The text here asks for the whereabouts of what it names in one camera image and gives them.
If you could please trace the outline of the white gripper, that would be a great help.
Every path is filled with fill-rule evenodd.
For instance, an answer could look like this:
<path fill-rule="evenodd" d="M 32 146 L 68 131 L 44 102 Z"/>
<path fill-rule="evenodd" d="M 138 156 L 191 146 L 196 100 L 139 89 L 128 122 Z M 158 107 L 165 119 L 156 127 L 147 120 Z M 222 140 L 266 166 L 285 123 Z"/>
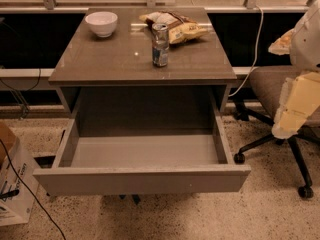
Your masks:
<path fill-rule="evenodd" d="M 290 29 L 273 42 L 268 52 L 290 53 L 290 61 L 303 70 L 320 70 L 320 0 Z M 282 86 L 272 134 L 278 139 L 295 135 L 320 106 L 320 74 L 305 72 L 295 79 L 286 78 Z"/>

